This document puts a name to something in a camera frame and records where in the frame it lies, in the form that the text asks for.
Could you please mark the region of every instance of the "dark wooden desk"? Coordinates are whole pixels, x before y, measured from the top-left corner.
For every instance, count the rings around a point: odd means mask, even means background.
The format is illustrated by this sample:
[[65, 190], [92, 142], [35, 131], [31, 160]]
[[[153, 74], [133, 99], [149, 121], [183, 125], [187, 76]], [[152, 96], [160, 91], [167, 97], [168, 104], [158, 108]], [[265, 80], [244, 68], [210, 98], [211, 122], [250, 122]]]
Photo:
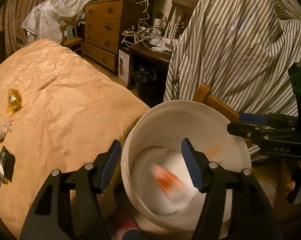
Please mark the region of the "dark wooden desk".
[[132, 88], [132, 69], [133, 69], [133, 62], [136, 57], [140, 57], [143, 60], [151, 63], [158, 64], [158, 66], [161, 66], [163, 71], [167, 72], [170, 59], [172, 57], [172, 53], [169, 51], [164, 51], [163, 53], [154, 51], [150, 49], [151, 47], [154, 47], [154, 45], [151, 45], [149, 43], [137, 43], [135, 45], [132, 45], [130, 47], [130, 59], [129, 59], [129, 76], [128, 76], [128, 84], [127, 89]]

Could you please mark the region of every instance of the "yellow plastic wrapper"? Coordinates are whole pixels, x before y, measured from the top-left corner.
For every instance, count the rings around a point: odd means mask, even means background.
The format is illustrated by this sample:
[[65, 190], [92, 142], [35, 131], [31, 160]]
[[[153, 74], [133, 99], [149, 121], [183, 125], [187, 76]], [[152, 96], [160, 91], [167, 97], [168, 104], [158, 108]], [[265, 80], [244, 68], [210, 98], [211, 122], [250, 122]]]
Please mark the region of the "yellow plastic wrapper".
[[7, 95], [7, 100], [8, 100], [8, 106], [6, 109], [6, 112], [17, 112], [18, 110], [21, 109], [21, 105], [23, 103], [23, 99], [21, 98], [21, 93], [17, 89], [9, 89], [8, 95]]

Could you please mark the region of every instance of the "white plastic bag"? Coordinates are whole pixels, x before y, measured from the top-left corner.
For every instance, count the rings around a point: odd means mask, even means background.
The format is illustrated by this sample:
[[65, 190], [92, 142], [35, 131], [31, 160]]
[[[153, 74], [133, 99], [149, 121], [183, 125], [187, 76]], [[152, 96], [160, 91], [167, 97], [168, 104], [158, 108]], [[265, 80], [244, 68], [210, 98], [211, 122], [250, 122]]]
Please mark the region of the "white plastic bag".
[[12, 119], [4, 122], [3, 125], [0, 127], [0, 140], [5, 138], [7, 132], [12, 132]]

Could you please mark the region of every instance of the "gray and white striped fabric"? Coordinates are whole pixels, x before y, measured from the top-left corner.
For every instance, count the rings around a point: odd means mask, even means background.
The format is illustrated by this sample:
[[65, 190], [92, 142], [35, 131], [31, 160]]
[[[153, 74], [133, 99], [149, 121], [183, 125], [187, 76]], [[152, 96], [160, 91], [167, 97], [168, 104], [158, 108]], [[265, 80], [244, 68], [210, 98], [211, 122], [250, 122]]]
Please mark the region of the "gray and white striped fabric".
[[[164, 101], [201, 83], [238, 113], [297, 116], [287, 69], [301, 62], [301, 17], [284, 0], [201, 0], [172, 54]], [[252, 160], [263, 158], [250, 148]]]

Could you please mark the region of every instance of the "silver screw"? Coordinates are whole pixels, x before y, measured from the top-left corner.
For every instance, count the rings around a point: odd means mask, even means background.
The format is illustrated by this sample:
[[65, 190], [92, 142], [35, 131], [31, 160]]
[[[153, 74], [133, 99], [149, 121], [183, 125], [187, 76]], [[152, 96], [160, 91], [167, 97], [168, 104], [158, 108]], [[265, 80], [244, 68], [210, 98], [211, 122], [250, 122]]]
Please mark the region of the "silver screw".
[[86, 170], [91, 170], [92, 168], [94, 168], [94, 164], [92, 164], [92, 163], [87, 163], [87, 164], [85, 165], [85, 169], [86, 169]]
[[208, 165], [210, 168], [212, 168], [212, 169], [215, 169], [215, 168], [217, 168], [218, 167], [218, 164], [217, 163], [215, 163], [215, 162], [211, 162], [211, 163], [209, 163], [209, 165]]
[[243, 170], [243, 173], [246, 175], [246, 176], [249, 176], [252, 174], [252, 172], [249, 170], [249, 169], [244, 169]]
[[59, 170], [53, 170], [52, 171], [52, 176], [57, 176], [59, 174]]

